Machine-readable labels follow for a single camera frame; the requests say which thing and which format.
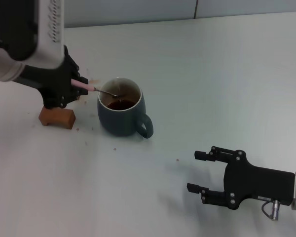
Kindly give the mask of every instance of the brown liquid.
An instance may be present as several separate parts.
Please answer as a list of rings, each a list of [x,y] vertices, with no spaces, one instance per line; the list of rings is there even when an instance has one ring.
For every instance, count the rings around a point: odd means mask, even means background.
[[[136,103],[129,100],[118,100],[118,101],[114,101],[113,103],[110,103],[108,105],[108,108],[112,110],[127,110],[133,107],[135,104]]]

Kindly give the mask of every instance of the crumb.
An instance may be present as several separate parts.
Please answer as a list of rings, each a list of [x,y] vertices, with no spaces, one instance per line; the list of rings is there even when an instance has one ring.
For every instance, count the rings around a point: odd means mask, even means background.
[[[96,84],[96,83],[99,83],[101,80],[97,79],[97,80],[94,80],[94,79],[91,79],[89,81],[89,84]]]

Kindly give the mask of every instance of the table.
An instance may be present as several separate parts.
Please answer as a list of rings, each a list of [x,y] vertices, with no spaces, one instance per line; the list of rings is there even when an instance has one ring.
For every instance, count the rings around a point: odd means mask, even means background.
[[[107,134],[97,93],[68,106],[72,130],[43,127],[40,94],[0,82],[0,237],[296,237],[288,206],[272,222],[261,201],[232,211],[186,189],[223,190],[225,164],[193,157],[212,145],[296,171],[296,13],[72,28],[65,38],[97,86],[140,85],[154,136]]]

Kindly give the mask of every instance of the mug rim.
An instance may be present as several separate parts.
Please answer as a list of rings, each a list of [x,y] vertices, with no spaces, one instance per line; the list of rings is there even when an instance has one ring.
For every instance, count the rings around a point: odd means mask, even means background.
[[[113,78],[113,79],[111,79],[111,80],[105,82],[105,84],[104,84],[102,87],[104,87],[107,83],[109,83],[109,82],[111,82],[112,80],[115,80],[115,79],[127,79],[127,80],[131,80],[131,79],[128,79],[128,78]],[[100,95],[101,95],[102,92],[100,92],[100,93],[98,94],[98,100],[99,100],[99,102],[101,103],[101,105],[102,105],[104,108],[106,108],[107,110],[111,110],[111,111],[114,111],[114,112],[124,112],[124,111],[127,111],[127,110],[131,110],[132,108],[136,107],[136,106],[139,104],[139,102],[142,100],[142,97],[143,97],[143,91],[142,91],[142,89],[141,89],[139,86],[138,86],[138,88],[139,88],[139,90],[140,90],[140,97],[139,97],[139,100],[137,101],[137,103],[136,103],[135,105],[133,105],[132,107],[130,107],[130,108],[126,109],[126,110],[112,110],[112,109],[110,109],[109,107],[105,106],[105,105],[102,103],[101,99],[100,99]]]

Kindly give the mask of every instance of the mug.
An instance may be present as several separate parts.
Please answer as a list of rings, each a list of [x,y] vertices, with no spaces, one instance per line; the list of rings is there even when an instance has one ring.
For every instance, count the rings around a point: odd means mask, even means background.
[[[105,83],[101,90],[115,95],[99,93],[98,115],[102,126],[115,136],[129,136],[138,132],[144,138],[153,135],[151,119],[146,115],[142,90],[130,79],[115,78]]]

